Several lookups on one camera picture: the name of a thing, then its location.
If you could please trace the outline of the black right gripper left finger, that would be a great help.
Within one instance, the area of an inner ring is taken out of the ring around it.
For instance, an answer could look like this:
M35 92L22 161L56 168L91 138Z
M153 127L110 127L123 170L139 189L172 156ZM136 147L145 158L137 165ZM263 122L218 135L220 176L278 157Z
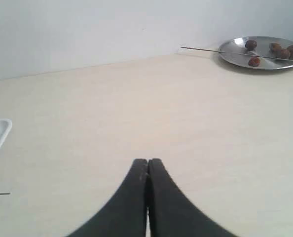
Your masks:
M135 159L108 202L71 237L144 237L147 228L147 160Z

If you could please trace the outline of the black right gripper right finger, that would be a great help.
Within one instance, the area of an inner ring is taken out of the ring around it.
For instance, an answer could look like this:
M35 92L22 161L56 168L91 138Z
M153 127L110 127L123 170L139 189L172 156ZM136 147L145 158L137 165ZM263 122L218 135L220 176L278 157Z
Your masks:
M199 210L175 184L163 162L148 162L149 221L152 237L234 237Z

